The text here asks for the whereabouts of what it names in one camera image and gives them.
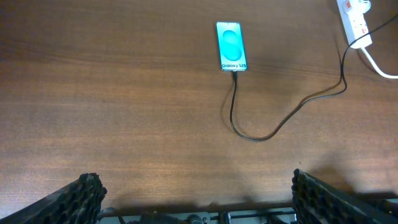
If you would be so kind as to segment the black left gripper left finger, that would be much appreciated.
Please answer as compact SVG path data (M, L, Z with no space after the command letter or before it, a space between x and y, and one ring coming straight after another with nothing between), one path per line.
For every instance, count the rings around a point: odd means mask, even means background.
M107 190L96 173L85 173L39 201L1 219L3 224L96 223Z

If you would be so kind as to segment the blue Galaxy smartphone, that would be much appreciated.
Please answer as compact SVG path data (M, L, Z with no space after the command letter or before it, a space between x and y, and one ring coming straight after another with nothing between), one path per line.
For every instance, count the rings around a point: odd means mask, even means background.
M218 21L215 25L221 69L227 72L246 71L248 63L240 23Z

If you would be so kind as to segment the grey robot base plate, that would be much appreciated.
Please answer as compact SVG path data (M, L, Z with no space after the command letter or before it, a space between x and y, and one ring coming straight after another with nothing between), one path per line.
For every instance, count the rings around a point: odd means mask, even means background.
M98 224L297 224L292 208L232 212L158 213L104 217Z

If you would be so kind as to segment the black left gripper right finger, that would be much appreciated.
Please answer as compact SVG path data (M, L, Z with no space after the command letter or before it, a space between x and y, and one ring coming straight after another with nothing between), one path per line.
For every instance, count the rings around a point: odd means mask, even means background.
M300 170L292 178L298 223L397 224L397 203L361 200Z

